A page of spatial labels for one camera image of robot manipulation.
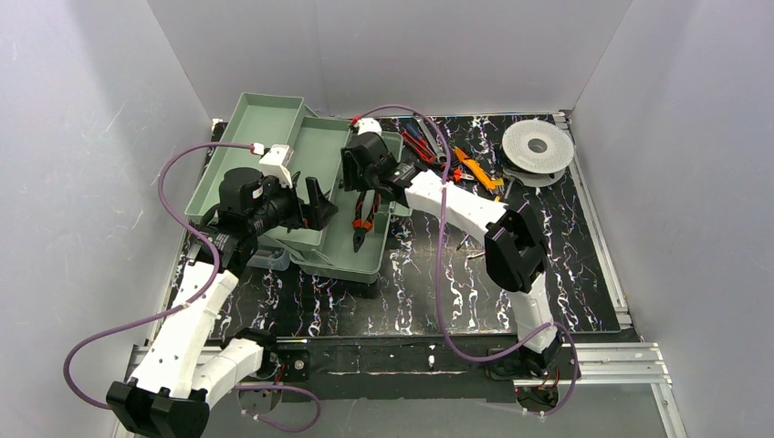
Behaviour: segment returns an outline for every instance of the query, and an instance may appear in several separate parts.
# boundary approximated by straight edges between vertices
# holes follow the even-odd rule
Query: black marble tabletop
[[[503,131],[524,119],[552,122],[551,116],[439,117],[450,145],[472,152],[485,170],[500,170],[498,149]],[[384,119],[385,130],[398,130],[407,119]],[[463,186],[493,197],[477,182]],[[547,289],[554,318],[570,330],[620,329],[570,172],[542,189],[514,182],[504,201],[524,202],[541,214],[549,243]],[[284,272],[248,268],[221,309],[212,338],[244,327],[270,329],[277,336],[379,336],[437,334],[434,307],[434,260],[438,220],[420,212],[393,217],[382,269],[371,285],[309,276],[291,264]],[[484,258],[467,259],[482,248],[447,226],[443,279],[444,309],[453,333],[507,333],[514,321],[507,294],[486,275]]]

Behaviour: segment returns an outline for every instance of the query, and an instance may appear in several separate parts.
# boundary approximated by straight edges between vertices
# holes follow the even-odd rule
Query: purple cable
[[[307,391],[307,390],[305,390],[303,388],[298,388],[296,386],[280,386],[280,385],[268,385],[268,384],[263,384],[263,385],[237,385],[237,386],[234,387],[234,389],[238,390],[238,391],[292,391],[292,392],[297,392],[299,394],[306,395],[313,402],[315,402],[315,404],[317,405],[317,412],[315,413],[314,418],[312,418],[312,420],[310,422],[304,424],[301,427],[289,427],[289,426],[286,426],[284,424],[280,424],[279,422],[276,422],[276,421],[274,421],[274,420],[272,420],[270,418],[264,417],[264,416],[258,414],[257,412],[253,412],[253,411],[249,411],[249,410],[245,409],[245,412],[250,414],[250,416],[256,416],[257,415],[260,420],[263,420],[264,422],[266,422],[266,423],[268,423],[268,424],[278,428],[280,431],[283,431],[283,432],[290,432],[290,433],[304,432],[308,428],[312,427],[317,422],[317,420],[319,419],[319,415],[322,413],[322,404],[320,404],[320,401],[317,398],[317,396],[314,395],[314,393],[312,391]]]
[[[399,110],[405,110],[409,111],[413,114],[417,114],[420,117],[422,117],[427,123],[429,123],[433,129],[435,130],[435,134],[439,137],[441,140],[441,143],[444,145],[444,151],[446,152],[447,157],[452,156],[451,148],[449,148],[448,142],[446,142],[446,137],[441,132],[441,130],[438,128],[438,125],[435,124],[435,122],[430,119],[429,117],[425,116],[423,113],[417,111],[416,109],[413,109],[411,107],[407,107],[405,105],[398,105],[398,104],[388,104],[388,105],[381,105],[379,107],[376,107],[374,109],[370,109],[364,113],[361,114],[361,117],[366,117],[376,111],[380,110],[387,110],[387,109],[399,109]],[[471,362],[476,363],[486,363],[491,362],[494,360],[499,360],[502,358],[505,358],[506,356],[512,354],[516,350],[520,349],[524,346],[524,344],[529,341],[530,339],[537,336],[540,331],[545,330],[551,326],[556,327],[557,329],[561,330],[561,332],[564,334],[564,337],[567,338],[567,341],[570,343],[570,348],[572,350],[572,358],[573,358],[573,369],[572,369],[572,379],[570,380],[570,388],[567,390],[567,394],[562,398],[562,400],[557,403],[556,407],[551,409],[548,412],[543,412],[543,415],[551,415],[553,413],[556,413],[561,407],[563,407],[567,401],[570,399],[570,396],[575,391],[575,383],[578,380],[578,371],[579,371],[579,362],[578,362],[578,351],[575,348],[575,341],[572,339],[572,336],[570,335],[570,331],[567,330],[566,327],[564,327],[562,324],[560,324],[557,321],[554,322],[547,322],[545,324],[540,325],[539,327],[535,328],[531,332],[529,332],[526,336],[524,336],[519,342],[514,344],[513,346],[509,347],[508,349],[504,349],[503,351],[500,351],[499,353],[493,354],[491,356],[484,356],[484,357],[478,357],[478,356],[470,356],[469,354],[464,353],[462,350],[460,350],[452,341],[452,336],[449,333],[449,331],[446,329],[446,321],[444,318],[444,310],[443,306],[441,304],[441,281],[439,280],[441,278],[441,275],[443,274],[443,249],[444,249],[444,235],[445,235],[445,228],[446,228],[446,183],[449,181],[449,169],[451,166],[447,165],[444,167],[444,173],[441,178],[441,180],[444,182],[444,185],[441,189],[441,215],[438,218],[439,225],[438,225],[438,252],[435,255],[435,314],[438,317],[438,326],[441,328],[441,333],[444,335],[444,339],[446,341],[446,344],[448,344],[449,348],[452,349],[452,351],[459,356],[460,358],[464,360],[469,360]]]
[[[169,205],[169,202],[167,202],[167,198],[164,195],[164,179],[167,176],[167,172],[170,170],[170,168],[175,164],[178,160],[180,160],[181,157],[183,157],[185,154],[197,151],[199,149],[205,149],[205,148],[212,148],[212,147],[226,147],[226,148],[238,148],[238,149],[247,149],[252,150],[253,147],[247,144],[239,144],[239,143],[219,143],[219,142],[209,142],[209,143],[203,143],[198,146],[193,146],[192,148],[188,148],[185,151],[182,151],[178,153],[177,155],[173,156],[166,164],[164,164],[164,167],[162,168],[161,173],[159,173],[159,199],[162,201],[162,205],[164,207],[164,210],[167,211],[167,213],[170,214],[172,219],[174,219],[175,222],[182,225],[183,228],[185,228],[189,233],[192,235],[195,235],[197,239],[204,242],[205,245],[210,249],[210,252],[213,254],[213,273],[210,274],[210,277],[207,278],[207,281],[204,283],[204,286],[202,286],[198,292],[193,294],[192,297],[188,298],[186,300],[187,303],[193,303],[201,295],[204,294],[204,292],[207,291],[207,288],[209,288],[213,282],[215,281],[215,277],[217,276],[218,270],[220,269],[220,255],[218,255],[217,248],[215,245],[213,245],[212,242],[210,242],[206,236],[199,233],[195,228],[190,226],[188,222],[181,217],[177,212],[174,211],[174,209]],[[79,396],[79,398],[98,408],[101,409],[110,409],[110,406],[107,403],[103,403],[101,401],[92,399],[89,397],[84,391],[81,390],[81,388],[78,387],[78,385],[73,381],[72,375],[70,373],[70,363],[72,362],[73,358],[75,357],[76,353],[80,351],[80,349],[86,347],[91,342],[94,342],[95,340],[102,339],[105,337],[108,337],[110,335],[114,335],[116,333],[120,333],[125,330],[134,329],[135,327],[139,327],[144,324],[148,324],[149,322],[153,322],[155,320],[169,317],[170,315],[173,315],[181,310],[183,310],[185,306],[180,305],[176,306],[174,308],[170,308],[169,310],[164,310],[161,313],[157,313],[155,315],[149,316],[147,318],[138,319],[134,322],[126,323],[122,326],[109,328],[105,331],[101,331],[100,333],[97,333],[95,335],[91,335],[86,339],[83,339],[81,342],[75,345],[68,355],[65,358],[65,364],[62,367],[62,372],[65,375],[65,382],[70,387],[70,389],[75,393],[75,395]]]

